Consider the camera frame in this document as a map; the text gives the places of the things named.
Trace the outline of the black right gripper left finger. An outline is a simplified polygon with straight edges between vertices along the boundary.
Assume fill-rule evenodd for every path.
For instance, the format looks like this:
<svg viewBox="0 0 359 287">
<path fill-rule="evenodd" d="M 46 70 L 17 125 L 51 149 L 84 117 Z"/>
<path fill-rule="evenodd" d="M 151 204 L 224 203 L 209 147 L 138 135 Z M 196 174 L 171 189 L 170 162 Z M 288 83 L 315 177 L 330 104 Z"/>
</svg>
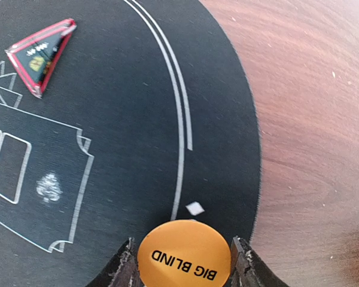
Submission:
<svg viewBox="0 0 359 287">
<path fill-rule="evenodd" d="M 137 263 L 137 247 L 133 237 L 128 238 L 87 287 L 143 286 Z"/>
</svg>

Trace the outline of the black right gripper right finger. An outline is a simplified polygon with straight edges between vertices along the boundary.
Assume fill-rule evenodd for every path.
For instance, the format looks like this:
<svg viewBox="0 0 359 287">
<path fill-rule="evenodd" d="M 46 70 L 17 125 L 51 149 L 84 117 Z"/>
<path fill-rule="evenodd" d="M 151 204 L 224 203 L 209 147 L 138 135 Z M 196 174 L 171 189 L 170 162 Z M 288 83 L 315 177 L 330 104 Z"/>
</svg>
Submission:
<svg viewBox="0 0 359 287">
<path fill-rule="evenodd" d="M 227 286 L 288 287 L 245 239 L 235 236 L 230 250 L 232 253 L 231 277 Z"/>
</svg>

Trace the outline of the orange big blind button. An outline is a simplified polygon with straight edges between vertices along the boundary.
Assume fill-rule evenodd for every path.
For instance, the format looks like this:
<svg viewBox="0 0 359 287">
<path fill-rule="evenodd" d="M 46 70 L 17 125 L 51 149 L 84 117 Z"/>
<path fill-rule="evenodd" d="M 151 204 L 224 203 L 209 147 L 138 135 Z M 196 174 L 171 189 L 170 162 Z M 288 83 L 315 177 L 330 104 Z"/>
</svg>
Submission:
<svg viewBox="0 0 359 287">
<path fill-rule="evenodd" d="M 224 286 L 231 274 L 231 251 L 224 237 L 199 221 L 182 219 L 150 231 L 138 249 L 145 286 Z"/>
</svg>

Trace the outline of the red black triangle marker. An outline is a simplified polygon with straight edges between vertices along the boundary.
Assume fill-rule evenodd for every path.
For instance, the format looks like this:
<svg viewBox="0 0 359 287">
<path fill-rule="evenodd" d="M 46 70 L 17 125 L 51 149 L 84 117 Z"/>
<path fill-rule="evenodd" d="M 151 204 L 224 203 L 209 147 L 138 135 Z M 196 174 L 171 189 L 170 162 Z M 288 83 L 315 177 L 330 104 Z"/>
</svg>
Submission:
<svg viewBox="0 0 359 287">
<path fill-rule="evenodd" d="M 35 97 L 42 98 L 56 64 L 76 28 L 74 19 L 65 19 L 6 49 L 5 53 L 14 69 Z"/>
</svg>

